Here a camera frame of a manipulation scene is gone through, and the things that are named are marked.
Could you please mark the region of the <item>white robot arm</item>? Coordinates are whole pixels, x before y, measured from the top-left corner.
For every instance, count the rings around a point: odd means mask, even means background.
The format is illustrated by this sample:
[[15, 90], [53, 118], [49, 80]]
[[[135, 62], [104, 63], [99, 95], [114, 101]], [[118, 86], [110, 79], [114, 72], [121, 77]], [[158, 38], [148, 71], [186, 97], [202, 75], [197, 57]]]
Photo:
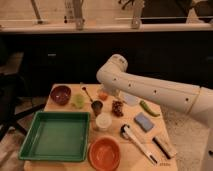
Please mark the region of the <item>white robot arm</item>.
[[96, 78], [111, 91], [121, 90], [166, 106], [209, 127], [207, 145], [202, 160], [201, 171], [213, 171], [213, 90], [197, 85], [178, 83], [155, 78], [128, 74], [127, 60], [112, 55], [97, 71]]

